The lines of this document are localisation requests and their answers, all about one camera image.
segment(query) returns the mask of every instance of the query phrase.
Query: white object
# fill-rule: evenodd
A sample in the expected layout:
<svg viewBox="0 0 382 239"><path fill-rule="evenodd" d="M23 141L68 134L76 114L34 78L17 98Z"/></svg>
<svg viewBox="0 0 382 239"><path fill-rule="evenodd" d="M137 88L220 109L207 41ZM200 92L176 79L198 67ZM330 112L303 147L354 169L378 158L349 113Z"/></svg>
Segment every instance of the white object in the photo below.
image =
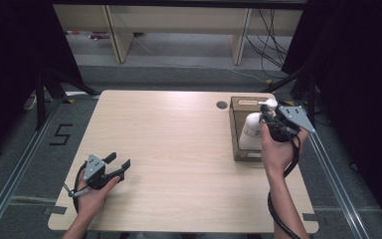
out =
<svg viewBox="0 0 382 239"><path fill-rule="evenodd" d="M247 116L238 142L241 150L261 150L262 134L260 131L260 113Z"/></svg>

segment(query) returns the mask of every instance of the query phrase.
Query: human hand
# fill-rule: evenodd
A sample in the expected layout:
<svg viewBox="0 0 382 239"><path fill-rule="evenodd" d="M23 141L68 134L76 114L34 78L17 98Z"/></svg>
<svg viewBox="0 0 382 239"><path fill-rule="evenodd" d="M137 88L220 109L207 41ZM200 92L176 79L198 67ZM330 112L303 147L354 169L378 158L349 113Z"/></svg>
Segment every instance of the human hand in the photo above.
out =
<svg viewBox="0 0 382 239"><path fill-rule="evenodd" d="M84 181L85 169L80 173L79 185L77 190L81 190L87 186ZM90 188L90 191L86 194L81 195L78 198L79 201L79 214L80 217L94 218L98 214L104 205L104 200L107 194L116 186L120 181L120 177L117 176L107 183L105 187L100 190L94 190Z"/></svg>
<svg viewBox="0 0 382 239"><path fill-rule="evenodd" d="M292 144L288 142L277 142L272 139L268 125L265 122L261 123L262 132L262 159L268 175L283 175L287 166L293 158ZM293 142L299 147L299 153L302 151L302 145L308 138L308 132L301 129L297 135L299 141L295 137Z"/></svg>

